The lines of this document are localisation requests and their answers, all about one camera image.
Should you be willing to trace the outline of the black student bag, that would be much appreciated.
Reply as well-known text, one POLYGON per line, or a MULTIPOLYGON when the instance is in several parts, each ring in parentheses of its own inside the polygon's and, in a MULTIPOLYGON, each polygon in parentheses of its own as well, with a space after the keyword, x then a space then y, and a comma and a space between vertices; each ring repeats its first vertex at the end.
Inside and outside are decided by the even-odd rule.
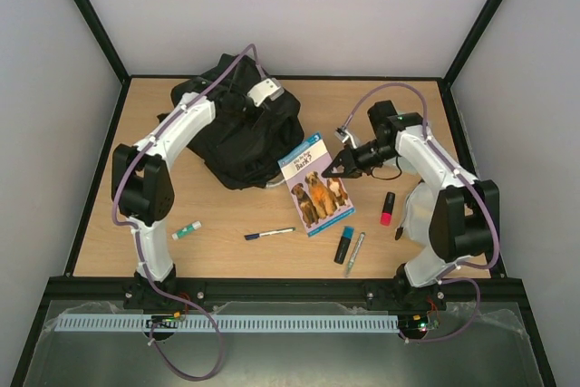
POLYGON ((301 103, 291 92, 285 91, 275 101, 265 101, 260 106, 263 113, 253 126, 221 110, 221 98, 227 93, 247 95, 260 81, 256 62, 244 56, 209 94, 216 104, 215 119, 187 145, 228 189, 265 187, 280 174, 277 162, 305 138, 298 119, 301 103))

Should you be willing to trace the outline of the dog picture book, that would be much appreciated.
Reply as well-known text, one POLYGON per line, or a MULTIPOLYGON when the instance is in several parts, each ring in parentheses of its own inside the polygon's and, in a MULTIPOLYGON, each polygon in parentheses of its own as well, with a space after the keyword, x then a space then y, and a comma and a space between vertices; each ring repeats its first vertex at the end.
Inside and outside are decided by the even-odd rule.
POLYGON ((343 182, 323 175, 332 159, 320 132, 277 163, 307 236, 313 237, 354 213, 343 182))

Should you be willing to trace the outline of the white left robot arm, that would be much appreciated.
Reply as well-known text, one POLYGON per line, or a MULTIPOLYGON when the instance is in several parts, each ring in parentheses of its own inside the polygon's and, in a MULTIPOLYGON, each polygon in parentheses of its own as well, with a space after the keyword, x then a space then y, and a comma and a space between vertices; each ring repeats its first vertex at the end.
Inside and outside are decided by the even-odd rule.
POLYGON ((113 151, 112 222, 130 228, 138 257, 136 272, 155 285, 175 271, 166 226, 175 199, 171 167, 226 102, 225 95, 208 90, 186 92, 150 134, 131 146, 120 144, 113 151))

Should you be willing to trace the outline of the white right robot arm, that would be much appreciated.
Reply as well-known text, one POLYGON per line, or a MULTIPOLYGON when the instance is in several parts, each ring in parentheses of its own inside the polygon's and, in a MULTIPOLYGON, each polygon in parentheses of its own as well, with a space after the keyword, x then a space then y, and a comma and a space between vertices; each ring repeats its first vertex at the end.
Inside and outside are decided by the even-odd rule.
POLYGON ((413 307, 451 271, 467 266, 487 252, 493 267, 499 254, 499 192, 491 180, 480 180, 463 169, 434 138, 417 112, 398 113, 392 102, 368 110, 375 138, 357 142, 348 127, 336 130, 343 143, 324 176, 356 179, 371 174, 395 158, 407 161, 420 176, 408 195, 402 231, 422 245, 422 251, 401 265, 395 285, 397 300, 413 307))

